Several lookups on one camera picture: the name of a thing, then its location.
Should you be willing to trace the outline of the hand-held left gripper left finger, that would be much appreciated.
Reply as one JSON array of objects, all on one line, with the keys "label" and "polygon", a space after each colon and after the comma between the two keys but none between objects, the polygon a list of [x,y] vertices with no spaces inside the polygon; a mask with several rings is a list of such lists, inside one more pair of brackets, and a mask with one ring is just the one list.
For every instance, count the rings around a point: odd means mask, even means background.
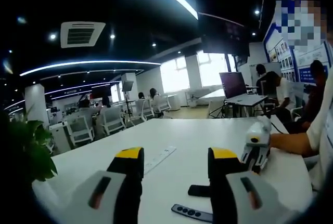
[{"label": "hand-held left gripper left finger", "polygon": [[137,223],[143,177],[144,148],[120,151],[76,188],[61,223]]}]

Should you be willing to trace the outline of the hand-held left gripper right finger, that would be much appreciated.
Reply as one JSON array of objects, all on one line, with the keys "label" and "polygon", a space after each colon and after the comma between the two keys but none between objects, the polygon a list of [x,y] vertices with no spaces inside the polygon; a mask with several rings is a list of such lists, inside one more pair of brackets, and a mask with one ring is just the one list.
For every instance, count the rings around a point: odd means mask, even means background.
[{"label": "hand-held left gripper right finger", "polygon": [[208,149],[208,178],[213,223],[292,223],[301,215],[231,150]]}]

